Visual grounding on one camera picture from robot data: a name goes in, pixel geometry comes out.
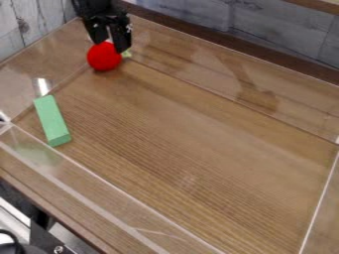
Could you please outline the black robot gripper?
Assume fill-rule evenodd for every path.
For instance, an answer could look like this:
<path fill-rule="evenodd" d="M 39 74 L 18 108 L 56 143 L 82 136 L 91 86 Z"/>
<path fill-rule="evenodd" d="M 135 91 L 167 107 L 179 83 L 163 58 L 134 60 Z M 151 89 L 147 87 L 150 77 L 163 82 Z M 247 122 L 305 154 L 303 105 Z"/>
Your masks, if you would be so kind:
<path fill-rule="evenodd" d="M 108 39 L 106 24 L 99 19 L 108 19 L 108 30 L 116 51 L 122 54 L 131 48 L 132 25 L 127 11 L 118 0 L 71 0 L 78 16 L 95 44 Z"/>

